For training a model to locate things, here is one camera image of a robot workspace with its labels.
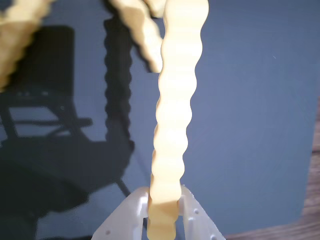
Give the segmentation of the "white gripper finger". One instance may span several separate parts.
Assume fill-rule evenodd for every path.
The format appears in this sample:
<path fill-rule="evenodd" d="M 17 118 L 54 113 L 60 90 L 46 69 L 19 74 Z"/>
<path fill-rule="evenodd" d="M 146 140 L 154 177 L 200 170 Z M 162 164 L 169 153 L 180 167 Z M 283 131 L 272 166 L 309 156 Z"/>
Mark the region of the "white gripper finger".
<path fill-rule="evenodd" d="M 141 240 L 148 217 L 149 188 L 140 187 L 126 197 L 92 235 L 92 240 Z"/>
<path fill-rule="evenodd" d="M 181 185 L 178 205 L 186 240 L 226 240 L 185 185 Z"/>

